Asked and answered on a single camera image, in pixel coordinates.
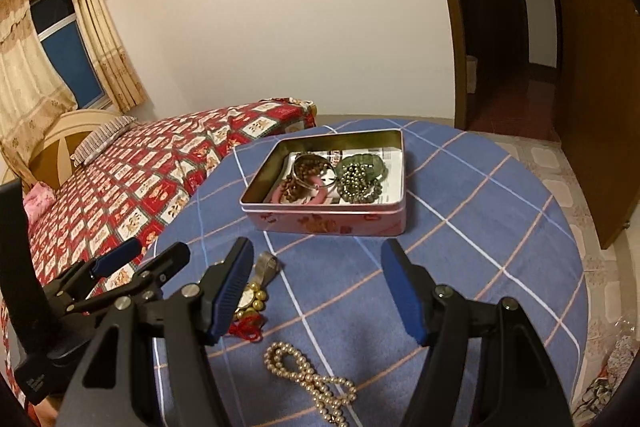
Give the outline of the striped pillow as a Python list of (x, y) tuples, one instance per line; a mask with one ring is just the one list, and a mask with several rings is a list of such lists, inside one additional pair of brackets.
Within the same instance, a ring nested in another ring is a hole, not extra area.
[(75, 167), (87, 166), (112, 143), (136, 124), (137, 119), (131, 116), (118, 116), (91, 131), (83, 139), (74, 153), (70, 155)]

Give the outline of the patterned plastic bag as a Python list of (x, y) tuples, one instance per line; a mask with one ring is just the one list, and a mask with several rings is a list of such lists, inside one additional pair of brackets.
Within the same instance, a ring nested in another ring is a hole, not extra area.
[(639, 351), (636, 328), (627, 320), (615, 324), (615, 341), (598, 376), (589, 384), (573, 412), (575, 426), (591, 426), (613, 398)]

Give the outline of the silver watch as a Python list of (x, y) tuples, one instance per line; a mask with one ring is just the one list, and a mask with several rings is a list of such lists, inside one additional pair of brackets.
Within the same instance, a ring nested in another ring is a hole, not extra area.
[(254, 272), (250, 276), (239, 302), (239, 310), (253, 309), (260, 311), (265, 308), (268, 300), (267, 286), (278, 275), (280, 265), (277, 257), (264, 251), (258, 256)]

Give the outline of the green jade bangle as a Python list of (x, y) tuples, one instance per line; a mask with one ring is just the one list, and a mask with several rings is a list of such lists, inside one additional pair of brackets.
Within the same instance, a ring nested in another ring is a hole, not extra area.
[(335, 167), (337, 178), (347, 173), (363, 173), (368, 181), (383, 181), (388, 173), (383, 158), (378, 154), (361, 153), (344, 157)]

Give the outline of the beige curtain right panel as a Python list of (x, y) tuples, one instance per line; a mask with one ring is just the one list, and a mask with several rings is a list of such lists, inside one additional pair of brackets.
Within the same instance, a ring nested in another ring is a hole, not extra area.
[(104, 0), (72, 0), (78, 29), (99, 84), (120, 113), (146, 101)]

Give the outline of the brown door frame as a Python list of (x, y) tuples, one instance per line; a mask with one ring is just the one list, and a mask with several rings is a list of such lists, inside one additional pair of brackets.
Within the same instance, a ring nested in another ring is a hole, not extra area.
[(466, 49), (461, 0), (447, 0), (454, 54), (454, 127), (468, 129), (466, 93)]

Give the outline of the red patterned bedspread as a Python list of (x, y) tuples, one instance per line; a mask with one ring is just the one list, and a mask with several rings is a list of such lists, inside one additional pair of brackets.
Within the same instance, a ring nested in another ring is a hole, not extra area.
[(141, 121), (76, 170), (55, 203), (29, 228), (36, 277), (46, 285), (78, 260), (89, 261), (137, 237), (149, 249), (198, 187), (240, 145), (314, 127), (317, 107), (265, 98)]

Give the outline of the pink bangle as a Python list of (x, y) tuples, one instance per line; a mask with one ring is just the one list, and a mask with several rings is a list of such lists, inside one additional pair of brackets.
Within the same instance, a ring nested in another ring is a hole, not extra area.
[(271, 204), (322, 205), (328, 197), (326, 187), (304, 187), (288, 174), (271, 194)]

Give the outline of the beige curtain left panel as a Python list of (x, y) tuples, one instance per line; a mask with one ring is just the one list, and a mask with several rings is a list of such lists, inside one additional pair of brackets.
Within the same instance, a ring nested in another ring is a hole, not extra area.
[(29, 0), (1, 0), (1, 154), (26, 187), (30, 158), (58, 117), (77, 108), (38, 39)]

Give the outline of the silver bangle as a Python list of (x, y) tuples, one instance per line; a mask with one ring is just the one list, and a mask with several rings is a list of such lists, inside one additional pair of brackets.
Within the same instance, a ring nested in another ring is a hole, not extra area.
[(298, 184), (307, 188), (329, 188), (336, 181), (336, 173), (331, 163), (318, 154), (298, 155), (291, 170)]

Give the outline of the beige curtain panel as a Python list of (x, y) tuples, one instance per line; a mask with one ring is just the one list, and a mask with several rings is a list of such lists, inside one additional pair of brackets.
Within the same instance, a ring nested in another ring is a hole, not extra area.
[(1, 0), (1, 154), (26, 187), (30, 158), (58, 117), (77, 108), (38, 39), (29, 0)]
[(72, 0), (78, 29), (99, 84), (120, 113), (146, 101), (104, 0)]

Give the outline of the red string ornament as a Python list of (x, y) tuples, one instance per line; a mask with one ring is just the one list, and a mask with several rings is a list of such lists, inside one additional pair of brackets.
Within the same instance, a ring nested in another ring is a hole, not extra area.
[(228, 334), (249, 343), (259, 343), (262, 341), (262, 326), (264, 324), (265, 320), (262, 314), (243, 315), (239, 320), (231, 323)]

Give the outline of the cream wooden headboard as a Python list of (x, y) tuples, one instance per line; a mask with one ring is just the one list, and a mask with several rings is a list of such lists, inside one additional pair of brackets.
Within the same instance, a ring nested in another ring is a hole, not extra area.
[(17, 166), (28, 181), (41, 181), (58, 191), (76, 170), (72, 155), (80, 142), (119, 116), (115, 109), (77, 109), (50, 119), (47, 128), (23, 120), (7, 136), (1, 135), (1, 183), (20, 179), (12, 170)]

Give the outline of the pink pillow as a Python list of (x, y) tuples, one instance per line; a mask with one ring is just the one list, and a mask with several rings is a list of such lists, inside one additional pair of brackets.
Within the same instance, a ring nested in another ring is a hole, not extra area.
[(37, 182), (32, 187), (23, 200), (29, 228), (42, 218), (55, 201), (55, 193), (48, 184)]

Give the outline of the pink metal tin box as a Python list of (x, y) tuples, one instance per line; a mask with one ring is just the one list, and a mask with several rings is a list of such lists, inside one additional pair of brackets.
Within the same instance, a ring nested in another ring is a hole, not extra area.
[(407, 223), (405, 179), (398, 129), (305, 135), (273, 147), (240, 206), (267, 232), (395, 236)]

